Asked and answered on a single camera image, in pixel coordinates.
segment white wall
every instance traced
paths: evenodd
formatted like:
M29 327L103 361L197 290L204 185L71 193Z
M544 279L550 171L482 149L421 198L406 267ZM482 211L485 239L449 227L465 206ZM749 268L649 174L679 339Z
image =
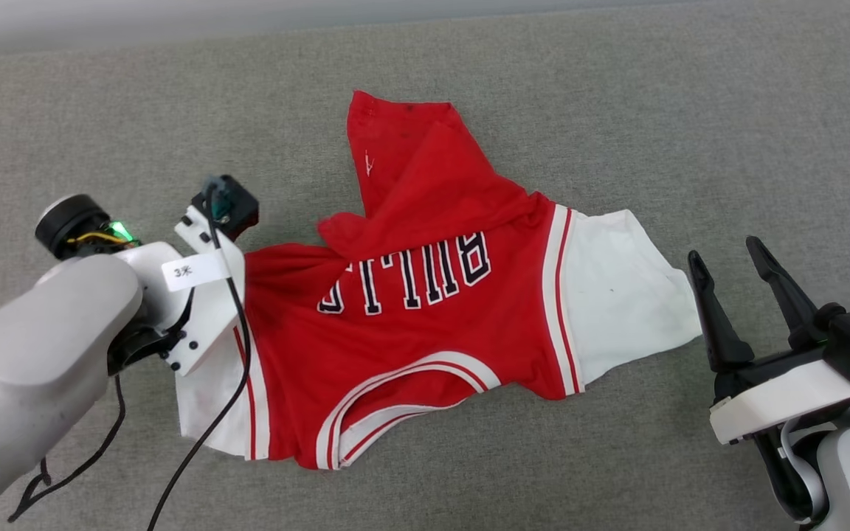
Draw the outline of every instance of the white wall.
M0 54L665 0L0 0Z

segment red stripe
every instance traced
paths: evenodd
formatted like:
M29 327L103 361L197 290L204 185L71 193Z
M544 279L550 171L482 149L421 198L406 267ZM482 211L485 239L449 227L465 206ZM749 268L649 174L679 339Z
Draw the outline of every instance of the red stripe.
M245 364L245 344L242 343L242 336L238 333L238 327L234 327L235 332L235 343L238 344L238 355L242 357L242 364ZM250 414L250 423L251 423L251 458L254 459L256 456L255 449L257 445L255 444L255 434L258 430L257 425L257 417L254 414L254 390L251 389L251 375L247 378L247 389L249 389L249 414Z
M431 361L431 362L428 362L428 363L425 363L425 364L422 364L422 365L416 365L414 367L408 367L408 369L406 369L405 372L393 374L392 376L389 376L387 378L394 380L395 378L401 377L405 373L408 373L409 370L420 369L421 367L429 367L429 366L432 366L432 365L454 367L455 369L462 370L464 373L468 374L468 376L472 377L475 380L475 382L478 383L478 386L481 386L482 392L486 391L488 389L487 384L483 383L483 381L480 378L478 378L470 370L468 370L465 367L462 367L460 365L457 365L455 363L444 362L444 361ZM369 383L368 386L363 387L363 389L361 389L360 392L356 394L356 399L358 400L359 397L363 396L367 392L367 389L369 389L369 387L377 386L377 384L380 384L380 383L382 383L382 379ZM341 411L343 411L343 407L341 407L340 410L337 411L336 417L340 416ZM328 468L328 470L334 469L334 433L337 429L339 429L338 426L337 426L337 422L335 420L336 417L334 417L334 424L330 427L330 434L327 437L327 468Z
M573 389L579 392L579 383L576 380L576 358L573 356L573 346L570 345L569 336L566 335L566 323L563 322L563 301L559 285L560 270L563 269L563 251L566 251L566 239L570 235L570 222L573 220L573 211L566 211L566 226L563 228L563 241L559 244L559 256L556 258L556 316L559 319L559 332L563 335L563 346L566 347L566 356L570 359L570 373L573 374Z
M380 433L380 431L387 429L387 428L388 428L389 426L391 426L392 424L397 423L399 420L407 419L408 417L414 417L414 416L416 416L417 414L425 414L425 413L428 413L428 412L427 412L427 411L416 411L415 413L400 414L398 417L395 417L395 419L389 420L389 421L388 421L388 423L382 424L382 426L380 426L380 427L376 428L375 430L371 431L371 432L370 432L370 433L369 433L366 437L363 437L363 440L361 440L361 441L359 442L359 444L357 444L356 446L354 446L354 447L353 447L353 449L352 449L352 450L350 450L350 453L348 453L348 454L347 454L347 456L343 458L343 460L344 460L344 461L348 461L348 460L350 460L350 458L351 458L351 457L353 457L353 454L356 454L356 451L358 451L360 448L363 448L363 445L364 445L364 444L365 444L368 440L370 440L370 438L372 438L373 436L375 436L375 434Z

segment black cable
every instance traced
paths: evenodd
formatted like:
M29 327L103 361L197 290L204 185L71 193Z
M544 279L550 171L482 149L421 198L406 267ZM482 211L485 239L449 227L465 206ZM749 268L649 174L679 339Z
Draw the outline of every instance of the black cable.
M215 245L216 249L222 249L222 244L218 241L218 231L215 228L215 205L213 205L213 194L215 194L215 186L210 186L208 190L205 192L205 207L206 218L209 221L209 233L212 235L212 244ZM242 305L241 299L238 296L238 289L235 287L235 282L232 277L225 279L227 285L229 285L229 291L232 292L232 300L235 303L235 309L238 310L238 320L241 324L242 335L245 337L245 349L243 349L242 357L245 359L245 364L243 364L242 370L242 381L238 384L238 389L235 390L232 397L229 399L229 402L225 404L225 407L222 408L222 411L217 414L215 420L212 421L212 424L204 431L202 437L198 438L196 444L193 445L192 450L189 450L189 453L186 454L186 457L183 458L182 464L179 464L179 468L176 468L176 473L173 474L173 477L169 479L169 484L166 485L165 490L162 491L162 496L159 497L159 503L156 504L156 510L153 511L153 518L149 521L149 527L146 527L146 531L153 531L156 528L156 521L159 520L159 514L162 513L163 505L166 505L166 500L169 498L169 494L173 491L173 487L176 486L176 482L179 481L179 477L182 476L183 471L186 470L186 467L189 466L189 461L192 461L193 457L196 456L198 450L202 448L202 444L205 443L205 440L209 438L212 434L212 431L215 431L215 428L221 423L222 419L229 413L229 410L232 409L238 397L241 396L243 391L245 391L245 386L247 385L247 379L249 379L249 373L251 370L251 336L249 333L249 326L247 326L247 319L245 317L245 307Z
M73 471L71 475L64 478L64 480L58 482L55 486L45 488L45 490L38 492L38 494L34 494L35 488L37 488L38 483L44 483L45 485L51 484L51 475L48 474L47 461L45 461L45 459L42 459L40 473L28 482L28 487L24 488L24 493L21 494L21 500L18 503L18 507L16 508L15 512L13 512L13 514L11 514L11 516L9 517L9 524L18 520L18 518L24 514L24 511L30 510L30 508L34 504L37 504L41 500L41 498L44 498L45 496L51 494L56 490L60 490L60 488L71 483L71 481L74 481L75 478L80 476L82 473L85 473L85 471L87 471L87 468L90 468L91 465L97 463L101 456L104 455L104 451L107 451L108 447L111 446L111 443L114 442L114 437L117 437L117 432L120 431L120 426L122 426L125 417L127 417L127 404L124 403L124 393L122 393L122 390L120 388L120 376L114 376L114 384L117 389L117 403L119 404L120 412L117 414L117 420L115 421L114 426L112 426L111 430L108 431L107 437L104 437L104 443L102 443L100 445L100 448L98 448L97 451L94 452L94 456L91 456L90 459L84 461L84 464L80 467L77 467L77 470Z

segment green led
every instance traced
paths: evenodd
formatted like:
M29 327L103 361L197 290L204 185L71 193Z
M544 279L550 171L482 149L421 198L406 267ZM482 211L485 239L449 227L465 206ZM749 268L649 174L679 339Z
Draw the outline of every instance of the green led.
M131 236L131 233L129 233L127 231L127 228L125 228L124 224L120 223L119 221L111 223L111 230L116 232L116 235L120 236L122 239L125 239L128 242L133 241L133 236Z

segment robotic arm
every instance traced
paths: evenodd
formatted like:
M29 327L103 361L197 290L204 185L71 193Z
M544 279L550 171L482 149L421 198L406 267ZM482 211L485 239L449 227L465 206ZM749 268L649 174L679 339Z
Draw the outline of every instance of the robotic arm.
M243 286L233 241L257 223L258 203L229 176L208 186L213 205L197 195L176 233L200 255L218 253ZM222 249L202 212L215 213ZM179 252L140 245L87 195L52 205L36 236L62 262L0 308L0 494L104 396L109 376L152 354L188 374L238 319L225 282L171 291L167 265Z
M746 247L789 326L790 350L755 358L714 295L697 251L691 281L714 380L721 444L752 440L783 510L802 530L850 531L850 313L817 309L753 236Z

